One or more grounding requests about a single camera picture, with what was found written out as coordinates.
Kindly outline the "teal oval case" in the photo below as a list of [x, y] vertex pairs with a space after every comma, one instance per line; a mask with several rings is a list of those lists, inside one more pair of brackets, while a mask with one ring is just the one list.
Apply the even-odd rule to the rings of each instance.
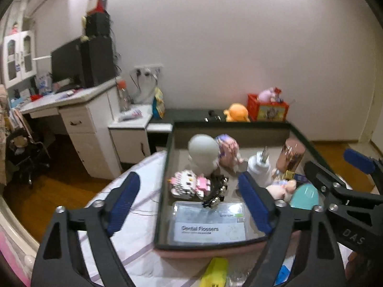
[[319, 205], [319, 193], [311, 183], [299, 186], [290, 200], [290, 206], [297, 209], [311, 210], [316, 205]]

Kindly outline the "small blue gold box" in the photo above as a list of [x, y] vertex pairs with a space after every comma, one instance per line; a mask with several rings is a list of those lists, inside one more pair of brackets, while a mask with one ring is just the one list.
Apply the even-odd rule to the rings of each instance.
[[297, 183], [301, 183], [301, 184], [310, 183], [309, 179], [305, 175], [298, 174], [296, 172], [292, 172], [291, 170], [287, 170], [284, 173], [283, 179], [285, 179], [285, 180], [294, 179]]

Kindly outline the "rose gold metal tin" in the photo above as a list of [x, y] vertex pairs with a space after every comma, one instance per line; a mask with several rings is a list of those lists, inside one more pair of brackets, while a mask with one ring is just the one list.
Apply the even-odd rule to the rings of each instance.
[[281, 154], [276, 161], [276, 169], [280, 172], [286, 172], [287, 170], [294, 172], [305, 152], [306, 147], [299, 140], [295, 138], [286, 139]]

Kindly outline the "white power adapter plug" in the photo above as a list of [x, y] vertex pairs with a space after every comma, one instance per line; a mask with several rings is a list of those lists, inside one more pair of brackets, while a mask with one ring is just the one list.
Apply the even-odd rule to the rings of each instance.
[[260, 187], [266, 188], [271, 184], [271, 165], [267, 146], [249, 158], [247, 172]]

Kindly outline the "clear glass bottle with cork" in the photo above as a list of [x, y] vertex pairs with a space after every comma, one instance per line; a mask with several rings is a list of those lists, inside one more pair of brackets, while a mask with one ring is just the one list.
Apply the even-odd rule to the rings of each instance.
[[226, 276], [226, 287], [241, 287], [250, 275], [249, 268], [229, 269]]

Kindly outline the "black rhinestone hair clip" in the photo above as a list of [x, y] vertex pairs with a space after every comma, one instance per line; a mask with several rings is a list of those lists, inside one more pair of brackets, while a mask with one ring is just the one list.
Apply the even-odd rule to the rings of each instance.
[[217, 174], [210, 176], [211, 191], [208, 196], [205, 196], [202, 201], [204, 208], [214, 208], [225, 199], [225, 193], [228, 189], [228, 177]]

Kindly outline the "white astronaut figurine silver visor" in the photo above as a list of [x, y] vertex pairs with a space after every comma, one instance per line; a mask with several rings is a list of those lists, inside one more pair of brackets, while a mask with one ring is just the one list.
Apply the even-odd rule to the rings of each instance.
[[220, 148], [213, 137], [196, 134], [188, 142], [189, 166], [196, 175], [209, 177], [218, 167]]

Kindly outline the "dental flossers clear pack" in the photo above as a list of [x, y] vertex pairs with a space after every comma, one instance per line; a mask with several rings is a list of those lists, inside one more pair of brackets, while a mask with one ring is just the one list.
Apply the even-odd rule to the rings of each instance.
[[247, 239], [245, 205], [220, 203], [209, 208], [195, 201], [176, 201], [169, 223], [168, 243], [206, 246], [242, 242]]

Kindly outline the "white pink block kitty figure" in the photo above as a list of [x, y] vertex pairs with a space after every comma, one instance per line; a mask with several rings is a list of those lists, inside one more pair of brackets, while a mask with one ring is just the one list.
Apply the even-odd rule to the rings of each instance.
[[211, 182], [204, 176], [197, 176], [191, 170], [176, 172], [168, 179], [170, 193], [174, 198], [203, 199], [211, 192]]

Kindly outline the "pale pink pig doll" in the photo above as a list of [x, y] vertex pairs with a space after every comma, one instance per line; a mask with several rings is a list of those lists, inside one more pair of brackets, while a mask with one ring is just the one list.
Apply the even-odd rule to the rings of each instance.
[[287, 203], [292, 198], [292, 195], [295, 192], [296, 188], [297, 182], [294, 179], [283, 179], [277, 182], [273, 182], [272, 184], [266, 187], [267, 191], [273, 197], [273, 199], [282, 199]]

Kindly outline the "pink building block figure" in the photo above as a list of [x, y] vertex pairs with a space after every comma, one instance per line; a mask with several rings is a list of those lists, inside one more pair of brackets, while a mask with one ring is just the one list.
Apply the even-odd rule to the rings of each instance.
[[233, 172], [238, 172], [244, 159], [241, 157], [237, 141], [227, 134], [218, 135], [215, 141], [220, 149], [219, 164]]

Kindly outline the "pink blanket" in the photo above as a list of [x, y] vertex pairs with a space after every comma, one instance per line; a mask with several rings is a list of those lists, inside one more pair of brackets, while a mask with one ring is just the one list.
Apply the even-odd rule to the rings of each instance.
[[1, 279], [4, 286], [30, 286], [30, 279], [25, 273], [6, 232], [1, 227]]

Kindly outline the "blue flat plastic piece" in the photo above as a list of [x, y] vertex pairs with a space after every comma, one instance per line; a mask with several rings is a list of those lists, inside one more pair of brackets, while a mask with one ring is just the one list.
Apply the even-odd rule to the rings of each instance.
[[278, 286], [287, 281], [290, 276], [290, 269], [286, 265], [282, 265], [278, 275], [276, 276], [274, 286]]

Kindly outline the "red printed storage crate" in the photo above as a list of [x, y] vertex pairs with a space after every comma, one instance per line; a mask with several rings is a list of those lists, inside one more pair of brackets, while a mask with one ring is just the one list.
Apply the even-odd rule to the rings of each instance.
[[252, 121], [284, 122], [290, 105], [286, 102], [264, 103], [257, 94], [247, 95], [247, 110]]

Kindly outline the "black office chair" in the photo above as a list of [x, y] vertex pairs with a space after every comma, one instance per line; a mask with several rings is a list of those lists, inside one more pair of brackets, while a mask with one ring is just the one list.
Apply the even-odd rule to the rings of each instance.
[[45, 143], [34, 138], [19, 109], [10, 109], [7, 119], [10, 124], [5, 150], [7, 183], [21, 182], [32, 186], [33, 176], [50, 168], [51, 157]]

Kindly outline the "pink plush toy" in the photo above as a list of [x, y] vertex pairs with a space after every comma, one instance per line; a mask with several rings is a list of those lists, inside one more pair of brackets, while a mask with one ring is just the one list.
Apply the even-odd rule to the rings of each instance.
[[261, 103], [281, 102], [281, 92], [281, 89], [277, 87], [271, 87], [259, 93], [257, 99]]

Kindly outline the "orange octopus plush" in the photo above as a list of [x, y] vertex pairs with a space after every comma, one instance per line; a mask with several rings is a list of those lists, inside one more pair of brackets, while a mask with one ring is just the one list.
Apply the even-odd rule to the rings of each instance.
[[231, 104], [231, 106], [223, 111], [226, 116], [226, 122], [249, 122], [249, 112], [247, 108], [239, 103]]

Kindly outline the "pink box with black rim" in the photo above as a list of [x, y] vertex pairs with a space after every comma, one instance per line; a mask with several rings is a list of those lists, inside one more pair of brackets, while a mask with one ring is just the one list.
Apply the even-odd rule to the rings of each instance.
[[332, 170], [332, 165], [317, 151], [317, 148], [289, 122], [183, 122], [161, 123], [158, 128], [149, 127], [148, 138], [152, 149], [165, 148], [168, 155], [163, 169], [163, 179], [154, 232], [154, 250], [167, 259], [197, 259], [224, 257], [259, 250], [266, 240], [258, 230], [248, 205], [238, 188], [238, 177], [246, 170], [243, 165], [231, 170], [218, 166], [208, 175], [212, 188], [218, 186], [216, 177], [225, 177], [227, 190], [224, 200], [213, 207], [203, 207], [197, 196], [182, 199], [171, 194], [168, 182], [176, 172], [190, 170], [188, 142], [197, 134], [217, 137], [227, 134], [240, 147], [244, 159], [263, 148], [269, 151], [272, 165], [282, 150], [286, 139], [293, 138], [303, 143], [306, 152], [297, 170], [314, 161]]

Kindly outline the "white low side cabinet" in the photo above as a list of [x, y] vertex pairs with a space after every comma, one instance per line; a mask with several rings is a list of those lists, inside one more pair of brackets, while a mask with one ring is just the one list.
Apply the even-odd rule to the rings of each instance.
[[126, 164], [137, 164], [142, 159], [156, 152], [155, 141], [149, 142], [149, 136], [171, 133], [171, 123], [154, 122], [150, 105], [134, 105], [128, 112], [118, 114], [108, 126], [112, 142], [119, 161]]

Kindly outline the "white desk with drawers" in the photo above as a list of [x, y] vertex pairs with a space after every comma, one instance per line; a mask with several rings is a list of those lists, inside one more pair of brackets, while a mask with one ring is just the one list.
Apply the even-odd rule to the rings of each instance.
[[121, 165], [108, 126], [119, 114], [116, 80], [99, 86], [44, 96], [20, 109], [31, 118], [60, 116], [87, 173], [115, 179]]

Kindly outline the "orange capped water bottle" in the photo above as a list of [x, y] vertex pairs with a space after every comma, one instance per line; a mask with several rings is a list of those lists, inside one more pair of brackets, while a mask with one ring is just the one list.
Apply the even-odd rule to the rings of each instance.
[[119, 97], [119, 108], [121, 112], [129, 111], [131, 107], [131, 99], [127, 90], [127, 84], [124, 80], [117, 82], [118, 97]]

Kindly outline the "yellow blue snack bag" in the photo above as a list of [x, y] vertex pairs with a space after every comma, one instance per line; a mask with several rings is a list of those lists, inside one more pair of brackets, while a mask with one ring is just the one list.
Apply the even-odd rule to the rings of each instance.
[[156, 87], [152, 101], [152, 115], [156, 119], [163, 119], [165, 112], [166, 108], [163, 101], [163, 93], [158, 87]]

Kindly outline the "black computer monitor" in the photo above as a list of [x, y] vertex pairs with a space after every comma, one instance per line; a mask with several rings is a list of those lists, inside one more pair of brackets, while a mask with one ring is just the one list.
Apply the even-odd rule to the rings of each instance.
[[80, 38], [67, 42], [51, 52], [51, 76], [53, 84], [69, 80], [68, 84], [57, 89], [56, 92], [80, 88], [82, 73]]

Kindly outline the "white glass door cabinet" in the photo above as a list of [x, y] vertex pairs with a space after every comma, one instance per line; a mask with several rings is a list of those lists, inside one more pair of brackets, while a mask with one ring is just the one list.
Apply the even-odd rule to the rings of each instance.
[[6, 89], [36, 75], [35, 57], [35, 39], [32, 30], [5, 37], [2, 68]]

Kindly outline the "black speaker box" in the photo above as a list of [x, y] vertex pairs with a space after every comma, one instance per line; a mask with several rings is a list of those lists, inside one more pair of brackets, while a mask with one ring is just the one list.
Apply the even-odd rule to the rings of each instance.
[[85, 35], [87, 37], [109, 36], [110, 16], [107, 12], [95, 12], [86, 17]]

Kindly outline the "red desk calendar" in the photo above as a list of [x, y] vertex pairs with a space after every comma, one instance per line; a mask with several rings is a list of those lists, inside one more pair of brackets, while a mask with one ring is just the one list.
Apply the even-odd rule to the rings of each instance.
[[86, 14], [105, 13], [107, 8], [107, 0], [88, 0]]

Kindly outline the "white wall power strip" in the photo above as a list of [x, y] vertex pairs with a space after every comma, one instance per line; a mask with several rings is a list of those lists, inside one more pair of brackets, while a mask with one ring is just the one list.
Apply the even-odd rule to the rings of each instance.
[[148, 74], [155, 75], [159, 77], [162, 73], [163, 65], [162, 64], [142, 64], [138, 66], [134, 66], [133, 69], [135, 71], [140, 70], [140, 72], [147, 76]]

